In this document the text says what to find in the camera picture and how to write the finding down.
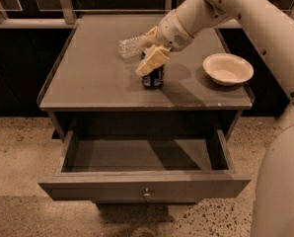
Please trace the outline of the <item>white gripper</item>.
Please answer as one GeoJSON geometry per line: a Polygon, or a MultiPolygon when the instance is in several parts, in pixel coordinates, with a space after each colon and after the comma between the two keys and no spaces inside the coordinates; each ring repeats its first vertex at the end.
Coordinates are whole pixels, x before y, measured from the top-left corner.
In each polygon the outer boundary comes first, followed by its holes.
{"type": "Polygon", "coordinates": [[[181,24],[176,10],[170,11],[159,23],[138,41],[139,48],[149,47],[136,68],[138,76],[146,76],[170,60],[170,52],[181,51],[190,45],[193,37],[181,24]]]}

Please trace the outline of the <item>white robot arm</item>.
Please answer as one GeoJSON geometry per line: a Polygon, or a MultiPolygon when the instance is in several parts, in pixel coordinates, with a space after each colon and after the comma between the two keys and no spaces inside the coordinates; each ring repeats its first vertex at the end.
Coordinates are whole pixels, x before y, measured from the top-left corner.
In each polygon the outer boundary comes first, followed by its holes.
{"type": "MultiPolygon", "coordinates": [[[[146,75],[193,41],[200,31],[235,19],[268,68],[257,86],[274,86],[294,106],[294,20],[267,0],[185,0],[143,35],[146,58],[136,73],[146,75]]],[[[269,145],[255,189],[251,237],[294,237],[294,121],[269,145]]]]}

